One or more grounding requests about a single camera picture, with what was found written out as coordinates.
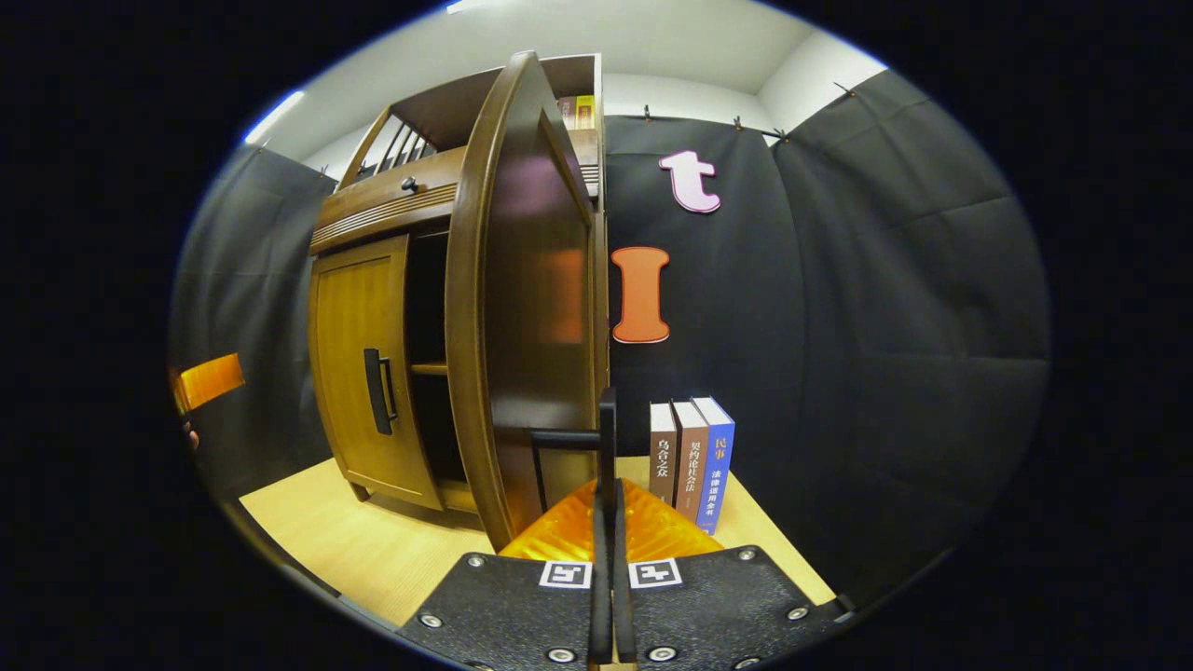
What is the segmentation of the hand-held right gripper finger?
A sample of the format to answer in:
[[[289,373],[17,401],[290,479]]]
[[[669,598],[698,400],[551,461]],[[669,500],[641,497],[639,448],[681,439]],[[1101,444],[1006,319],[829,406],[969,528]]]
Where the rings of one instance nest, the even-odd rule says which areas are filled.
[[[465,553],[401,638],[459,667],[596,667],[612,657],[608,549],[596,481],[554,506],[509,547]]]
[[[854,620],[853,602],[802,589],[761,544],[719,544],[639,485],[622,482],[612,628],[639,670],[775,670]]]

